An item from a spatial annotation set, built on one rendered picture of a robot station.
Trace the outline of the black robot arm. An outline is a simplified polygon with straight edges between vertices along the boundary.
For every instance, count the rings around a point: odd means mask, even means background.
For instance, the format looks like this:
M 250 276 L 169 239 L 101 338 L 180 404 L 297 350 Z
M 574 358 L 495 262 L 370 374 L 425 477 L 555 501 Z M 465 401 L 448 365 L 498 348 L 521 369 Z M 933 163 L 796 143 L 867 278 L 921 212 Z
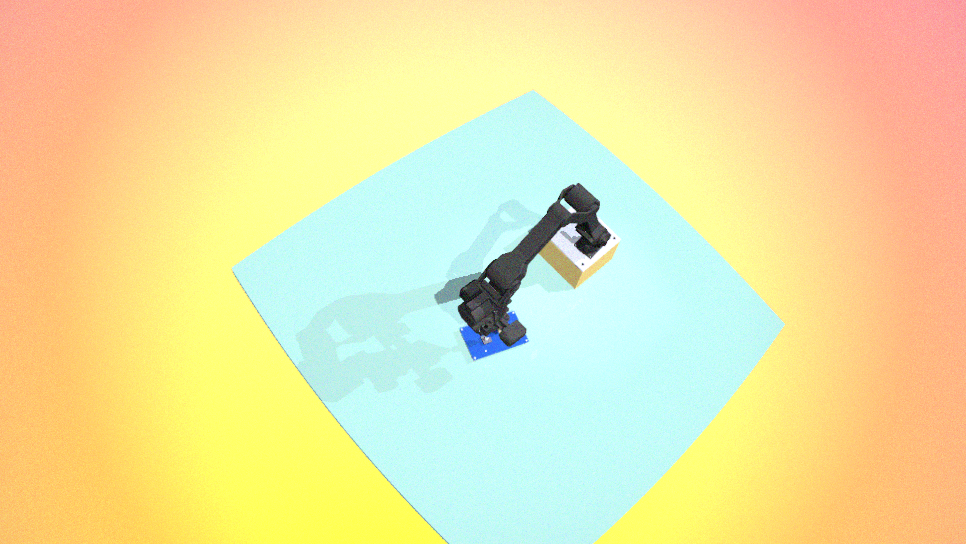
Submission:
M 571 214 L 561 205 L 562 199 L 576 212 Z M 480 336 L 488 336 L 494 331 L 493 325 L 498 322 L 494 309 L 508 304 L 526 276 L 530 262 L 568 224 L 577 223 L 575 228 L 581 236 L 574 247 L 590 259 L 596 256 L 612 236 L 599 222 L 599 209 L 600 201 L 580 183 L 563 189 L 557 201 L 548 208 L 547 214 L 526 237 L 511 252 L 501 254 L 486 267 L 475 282 L 479 291 L 457 307 L 463 321 Z

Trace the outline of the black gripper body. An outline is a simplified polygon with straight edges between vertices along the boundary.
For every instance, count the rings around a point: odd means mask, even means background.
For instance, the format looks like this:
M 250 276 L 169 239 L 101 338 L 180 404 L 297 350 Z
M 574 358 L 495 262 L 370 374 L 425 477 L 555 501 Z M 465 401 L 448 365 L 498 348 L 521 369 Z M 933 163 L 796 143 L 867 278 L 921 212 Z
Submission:
M 459 297 L 463 301 L 467 300 L 468 298 L 470 298 L 472 295 L 474 295 L 476 292 L 479 291 L 479 288 L 475 284 L 477 280 L 478 279 L 471 281 L 460 290 Z M 507 345 L 507 347 L 511 347 L 515 343 L 517 343 L 519 339 L 525 336 L 526 330 L 527 330 L 526 326 L 523 323 L 521 323 L 519 320 L 515 320 L 512 324 L 509 324 L 507 322 L 508 319 L 510 318 L 510 315 L 507 313 L 509 311 L 509 308 L 507 306 L 510 303 L 512 303 L 512 299 L 509 300 L 508 304 L 505 307 L 494 309 L 494 311 L 498 315 L 498 322 L 494 326 L 497 329 L 499 328 L 500 330 L 502 330 L 499 333 L 499 337 Z

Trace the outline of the blue circuit board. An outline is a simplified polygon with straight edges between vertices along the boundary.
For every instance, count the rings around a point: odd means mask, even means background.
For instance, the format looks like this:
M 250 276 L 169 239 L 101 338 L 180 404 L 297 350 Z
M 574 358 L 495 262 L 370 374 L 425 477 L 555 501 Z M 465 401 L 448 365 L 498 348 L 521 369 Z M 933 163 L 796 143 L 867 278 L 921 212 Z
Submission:
M 515 320 L 518 320 L 515 311 L 510 312 L 508 314 L 510 315 L 510 321 L 508 322 L 509 324 L 512 324 Z M 507 345 L 499 337 L 499 333 L 501 331 L 502 330 L 498 329 L 496 331 L 492 331 L 488 336 L 485 336 L 484 334 L 480 336 L 478 333 L 473 331 L 469 326 L 460 329 L 460 333 L 462 333 L 462 336 L 469 349 L 469 352 L 473 357 L 473 361 L 479 358 L 485 358 L 487 356 L 490 356 L 490 355 L 514 348 L 515 346 L 526 344 L 527 342 L 529 342 L 525 335 L 521 339 L 519 339 L 518 342 L 515 343 L 513 346 L 507 347 Z

